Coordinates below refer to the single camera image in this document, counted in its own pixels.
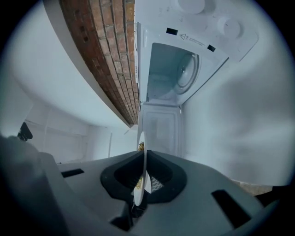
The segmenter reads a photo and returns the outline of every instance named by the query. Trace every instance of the brick wall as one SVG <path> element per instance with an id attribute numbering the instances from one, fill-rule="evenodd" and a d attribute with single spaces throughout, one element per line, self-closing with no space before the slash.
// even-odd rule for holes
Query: brick wall
<path id="1" fill-rule="evenodd" d="M 138 118 L 133 0 L 60 0 L 87 67 L 129 124 Z"/>

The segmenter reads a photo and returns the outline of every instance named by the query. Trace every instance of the open microwave door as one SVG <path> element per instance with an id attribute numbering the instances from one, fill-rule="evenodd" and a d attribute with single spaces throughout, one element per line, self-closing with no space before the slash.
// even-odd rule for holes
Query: open microwave door
<path id="1" fill-rule="evenodd" d="M 145 148 L 181 157 L 181 116 L 179 107 L 141 105 L 137 142 L 146 134 Z"/>

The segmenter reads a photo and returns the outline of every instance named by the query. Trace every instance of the warning triangle symbol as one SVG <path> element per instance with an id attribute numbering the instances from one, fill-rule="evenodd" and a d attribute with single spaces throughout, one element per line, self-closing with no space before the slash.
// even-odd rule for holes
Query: warning triangle symbol
<path id="1" fill-rule="evenodd" d="M 179 36 L 184 40 L 186 34 L 182 34 L 182 35 L 179 35 Z"/>

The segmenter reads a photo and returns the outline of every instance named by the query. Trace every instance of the white knob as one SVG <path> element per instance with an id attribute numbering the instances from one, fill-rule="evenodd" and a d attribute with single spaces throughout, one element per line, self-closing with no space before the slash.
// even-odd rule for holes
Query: white knob
<path id="1" fill-rule="evenodd" d="M 217 28 L 225 37 L 230 39 L 237 38 L 241 31 L 239 23 L 228 17 L 220 18 L 217 23 Z"/>
<path id="2" fill-rule="evenodd" d="M 183 13 L 199 14 L 205 8 L 205 0 L 173 0 L 174 6 Z"/>

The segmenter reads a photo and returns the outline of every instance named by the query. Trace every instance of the white ceiling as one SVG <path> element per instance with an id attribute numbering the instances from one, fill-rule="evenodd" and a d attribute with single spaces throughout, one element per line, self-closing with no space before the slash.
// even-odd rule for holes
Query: white ceiling
<path id="1" fill-rule="evenodd" d="M 7 65 L 25 92 L 53 107 L 89 124 L 127 127 L 74 66 L 42 2 L 16 30 L 7 50 Z"/>

